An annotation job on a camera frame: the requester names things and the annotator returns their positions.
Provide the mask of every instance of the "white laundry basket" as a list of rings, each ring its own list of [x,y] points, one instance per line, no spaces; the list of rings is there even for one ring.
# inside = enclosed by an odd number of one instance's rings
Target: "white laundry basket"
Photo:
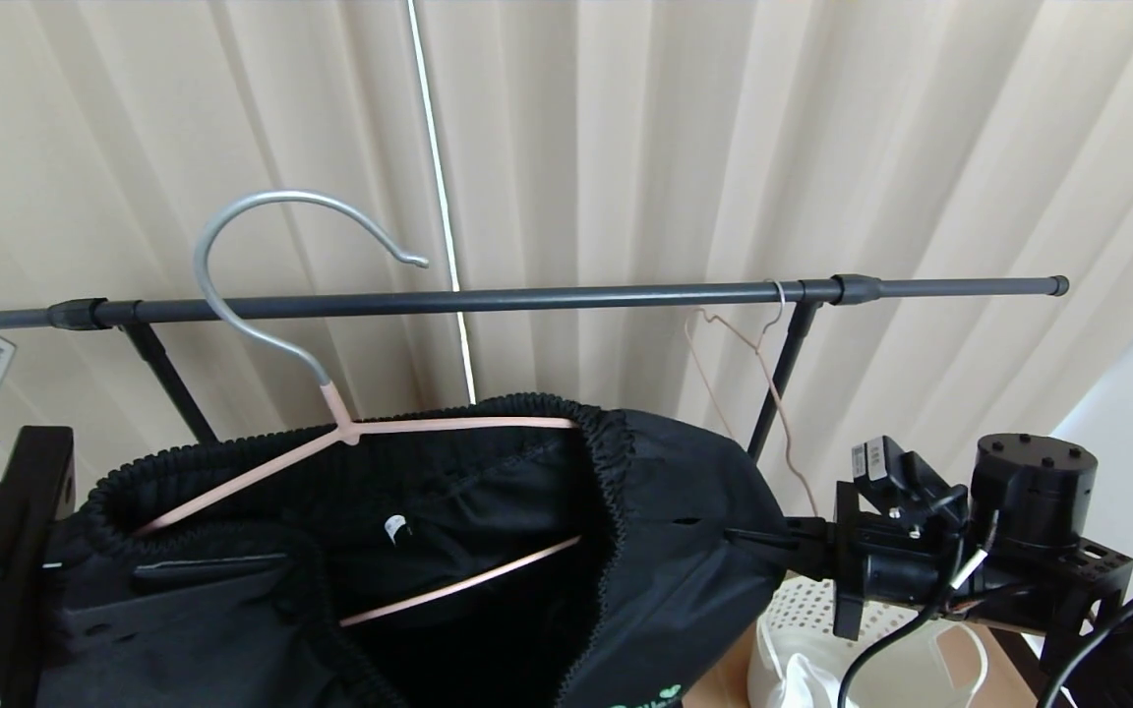
[[[833,636],[833,583],[789,579],[759,617],[747,685],[751,708],[836,705],[837,682],[855,656],[914,615],[912,609],[868,602],[860,640],[841,639]],[[977,648],[979,675],[970,684],[953,684],[938,648],[938,637],[949,630],[966,632]],[[863,665],[851,684],[851,703],[859,708],[963,708],[986,681],[986,662],[981,640],[962,623],[928,622]],[[794,681],[783,685],[791,673]]]

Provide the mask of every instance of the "curtain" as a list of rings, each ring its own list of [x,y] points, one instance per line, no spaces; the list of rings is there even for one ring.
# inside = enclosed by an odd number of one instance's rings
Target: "curtain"
[[[0,3],[0,308],[194,297],[233,197],[344,197],[218,242],[223,295],[1066,274],[1053,297],[826,308],[786,394],[823,510],[887,434],[949,480],[976,438],[1045,432],[1133,338],[1133,3]],[[777,306],[717,308],[757,334]],[[726,432],[755,355],[689,309],[467,315],[478,395],[552,391]],[[270,323],[366,416],[462,403],[458,319]],[[220,324],[160,335],[223,437],[324,421],[309,373]],[[783,326],[764,341],[769,361]],[[26,423],[77,430],[80,480],[188,434],[118,332],[9,332],[0,467]],[[774,430],[761,460],[806,512]],[[1093,441],[1079,441],[1093,450]]]

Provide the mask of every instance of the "black metal rod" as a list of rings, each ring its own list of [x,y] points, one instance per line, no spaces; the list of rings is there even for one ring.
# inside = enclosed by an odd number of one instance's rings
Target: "black metal rod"
[[[772,382],[781,395],[786,394],[786,386],[790,385],[790,376],[794,373],[794,364],[799,362],[799,351],[801,343],[807,339],[807,332],[816,319],[816,309],[824,305],[823,301],[800,301],[794,308],[794,314],[790,317],[790,329],[786,331],[786,342],[781,347],[781,358],[777,359],[777,367],[772,372]],[[773,418],[777,416],[777,402],[772,398],[772,391],[764,398],[764,408],[759,409],[759,418],[755,421],[755,432],[750,434],[750,445],[746,452],[751,460],[759,461],[759,454],[764,453],[764,444],[768,441],[772,430]]]
[[[156,332],[147,324],[122,325],[121,332],[130,338],[131,344],[138,350],[139,357],[152,367],[152,373],[156,375],[161,389],[165,390],[181,420],[186,423],[195,440],[199,443],[216,443],[216,434],[213,426],[207,425],[207,418],[198,409],[198,403],[190,395],[190,390],[186,389],[186,382],[177,375],[177,369],[169,359],[169,351],[156,336]]]
[[[1038,279],[884,281],[835,276],[782,282],[787,301],[855,304],[878,297],[959,295],[1064,295],[1062,276]],[[777,301],[772,281],[719,285],[542,287],[523,290],[462,292],[377,292],[377,295],[310,295],[236,297],[230,308],[248,319],[358,317],[433,313],[499,313],[514,309],[656,308],[678,305],[725,305]],[[60,301],[44,309],[0,310],[1,329],[108,329],[127,324],[195,323],[215,319],[204,300]]]

